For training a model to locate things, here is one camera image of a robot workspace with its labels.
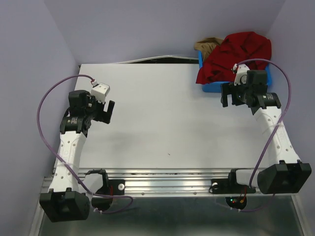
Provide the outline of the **red skirt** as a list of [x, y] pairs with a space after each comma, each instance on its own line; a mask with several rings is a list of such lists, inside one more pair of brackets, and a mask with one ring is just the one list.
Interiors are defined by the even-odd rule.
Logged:
[[234, 64], [247, 59], [270, 60], [271, 55], [271, 41], [266, 37], [253, 31], [230, 34], [204, 59], [196, 83], [233, 82]]

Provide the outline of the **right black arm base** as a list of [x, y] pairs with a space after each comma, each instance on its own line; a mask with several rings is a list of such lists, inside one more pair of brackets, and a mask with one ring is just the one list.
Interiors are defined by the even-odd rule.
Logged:
[[251, 189], [246, 185], [237, 183], [236, 180], [237, 169], [232, 169], [227, 178], [213, 178], [211, 179], [211, 186], [209, 193], [212, 194], [254, 194], [255, 189]]

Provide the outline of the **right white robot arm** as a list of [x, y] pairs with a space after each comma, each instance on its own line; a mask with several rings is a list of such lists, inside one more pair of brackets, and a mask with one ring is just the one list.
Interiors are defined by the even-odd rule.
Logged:
[[295, 152], [283, 123], [281, 102], [276, 93], [267, 91], [267, 72], [250, 70], [245, 64], [234, 69], [235, 80], [221, 85], [221, 103], [227, 107], [228, 95], [235, 106], [247, 105], [260, 125], [266, 141], [263, 155], [268, 167], [232, 170], [226, 180], [227, 188], [237, 192], [247, 185], [263, 194], [298, 193], [310, 176], [310, 164], [303, 163]]

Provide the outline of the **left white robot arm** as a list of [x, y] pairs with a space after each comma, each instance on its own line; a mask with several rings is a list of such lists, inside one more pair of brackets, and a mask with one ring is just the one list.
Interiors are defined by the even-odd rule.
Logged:
[[110, 101], [104, 111], [108, 86], [97, 86], [90, 92], [69, 93], [69, 107], [60, 124], [60, 147], [57, 152], [55, 176], [48, 193], [40, 195], [39, 203], [51, 222], [86, 220], [90, 211], [90, 192], [80, 193], [78, 177], [83, 146], [92, 121], [110, 123], [115, 106]]

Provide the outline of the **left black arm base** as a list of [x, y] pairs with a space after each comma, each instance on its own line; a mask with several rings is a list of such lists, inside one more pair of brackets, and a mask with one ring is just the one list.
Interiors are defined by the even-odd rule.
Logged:
[[88, 171], [83, 183], [93, 193], [101, 195], [124, 195], [126, 181], [122, 178], [109, 178], [104, 169]]

